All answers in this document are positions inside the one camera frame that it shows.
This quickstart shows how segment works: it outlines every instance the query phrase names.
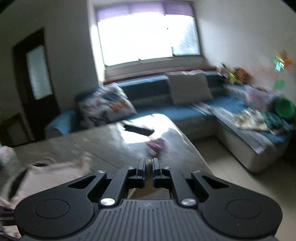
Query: frosted glass panel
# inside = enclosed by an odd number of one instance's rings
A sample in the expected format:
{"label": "frosted glass panel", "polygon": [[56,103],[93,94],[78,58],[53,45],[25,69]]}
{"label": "frosted glass panel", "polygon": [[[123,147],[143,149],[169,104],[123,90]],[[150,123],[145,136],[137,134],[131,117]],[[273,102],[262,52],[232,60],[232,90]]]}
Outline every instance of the frosted glass panel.
{"label": "frosted glass panel", "polygon": [[52,94],[44,46],[40,45],[26,55],[34,98],[42,99]]}

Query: purple curtain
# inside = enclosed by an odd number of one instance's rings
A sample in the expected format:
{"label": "purple curtain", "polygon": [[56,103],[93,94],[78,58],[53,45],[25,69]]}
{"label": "purple curtain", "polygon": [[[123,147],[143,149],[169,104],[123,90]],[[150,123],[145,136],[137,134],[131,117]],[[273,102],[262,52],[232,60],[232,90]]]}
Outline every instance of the purple curtain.
{"label": "purple curtain", "polygon": [[157,1],[130,2],[97,9],[97,20],[119,17],[138,12],[158,12],[161,14],[180,14],[194,16],[192,2],[187,1]]}

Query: sofa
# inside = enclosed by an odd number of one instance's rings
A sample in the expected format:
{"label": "sofa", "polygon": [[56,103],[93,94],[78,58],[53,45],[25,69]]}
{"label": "sofa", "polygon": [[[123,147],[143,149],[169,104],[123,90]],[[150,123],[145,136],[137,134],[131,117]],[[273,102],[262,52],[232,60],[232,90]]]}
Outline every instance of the sofa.
{"label": "sofa", "polygon": [[[248,170],[253,173],[264,170],[284,154],[291,135],[274,136],[269,132],[238,129],[228,114],[240,113],[248,107],[244,102],[244,86],[225,84],[216,72],[205,72],[205,75],[213,99],[177,106],[172,102],[165,75],[119,82],[137,110],[127,119],[164,114],[191,141],[215,135]],[[96,90],[76,96],[77,106]],[[45,135],[51,138],[83,130],[82,119],[78,107],[66,111],[45,127]]]}

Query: door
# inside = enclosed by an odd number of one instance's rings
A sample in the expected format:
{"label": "door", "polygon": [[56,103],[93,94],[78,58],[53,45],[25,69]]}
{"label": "door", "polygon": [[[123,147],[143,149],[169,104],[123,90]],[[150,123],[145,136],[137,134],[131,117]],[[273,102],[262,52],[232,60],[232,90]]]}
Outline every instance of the door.
{"label": "door", "polygon": [[36,141],[59,113],[48,71],[44,31],[38,30],[13,48],[15,78],[22,105]]}

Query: metal screw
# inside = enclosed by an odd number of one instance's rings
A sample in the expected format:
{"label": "metal screw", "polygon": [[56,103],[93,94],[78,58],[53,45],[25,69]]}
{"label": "metal screw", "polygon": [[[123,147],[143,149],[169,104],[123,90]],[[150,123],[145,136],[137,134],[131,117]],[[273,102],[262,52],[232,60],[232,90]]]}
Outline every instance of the metal screw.
{"label": "metal screw", "polygon": [[184,198],[181,200],[181,203],[184,205],[184,206],[193,206],[196,204],[196,201],[192,198]]}
{"label": "metal screw", "polygon": [[113,198],[103,198],[101,200],[101,204],[105,206],[111,206],[115,203],[115,200]]}

